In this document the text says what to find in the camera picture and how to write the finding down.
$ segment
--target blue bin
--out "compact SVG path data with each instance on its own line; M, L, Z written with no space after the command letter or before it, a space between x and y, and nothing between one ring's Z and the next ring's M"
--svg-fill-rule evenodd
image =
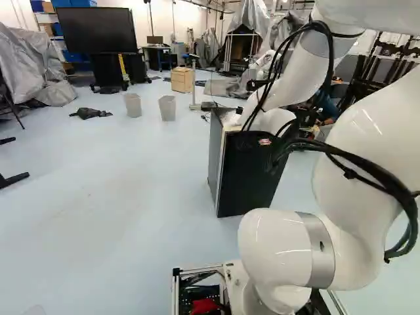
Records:
M51 0L51 3L54 8L72 7L72 2L70 0Z
M96 1L94 0L70 0L70 1L72 2L73 7L88 8L88 7L97 6Z
M53 27L55 36L63 36L63 30L61 29L60 23L54 23Z
M44 8L42 7L41 0L32 0L31 1L31 7L33 12L44 12Z
M69 52L69 51L63 51L64 58L68 62L84 62L85 57L83 54L79 54L78 52Z

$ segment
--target person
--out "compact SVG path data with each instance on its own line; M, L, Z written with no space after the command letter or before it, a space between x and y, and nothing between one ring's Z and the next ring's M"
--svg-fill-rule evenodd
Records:
M334 105L331 97L327 93L318 90L312 97L312 102L317 98L320 98L318 100L318 107L319 109L322 109L322 111L320 112L320 118L316 120L316 124L318 126L325 126L335 123L340 116L340 111L336 105Z

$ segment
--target black monitor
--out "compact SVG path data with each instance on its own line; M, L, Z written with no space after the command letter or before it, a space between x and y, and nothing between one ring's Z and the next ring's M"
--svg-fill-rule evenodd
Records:
M137 52L133 16L127 8L56 8L71 53Z

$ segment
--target table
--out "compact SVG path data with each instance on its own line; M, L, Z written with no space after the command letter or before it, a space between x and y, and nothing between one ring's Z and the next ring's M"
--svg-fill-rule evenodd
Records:
M171 60L171 48L170 47L163 47L163 46L143 46L144 51L148 52L148 60L149 66L152 70L159 70L162 72L162 65L169 64L169 68L172 69L172 60ZM169 53L169 60L165 60L163 58L163 53L168 51ZM157 68L152 67L151 60L157 59Z

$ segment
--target cardboard box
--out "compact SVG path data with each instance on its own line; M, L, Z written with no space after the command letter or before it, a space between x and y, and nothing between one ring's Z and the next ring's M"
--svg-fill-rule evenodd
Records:
M192 92L192 69L177 67L171 71L172 91Z
M51 2L42 2L42 8L45 13L55 13L53 4Z
M49 37L54 36L52 24L39 24L39 29L41 32L47 33Z

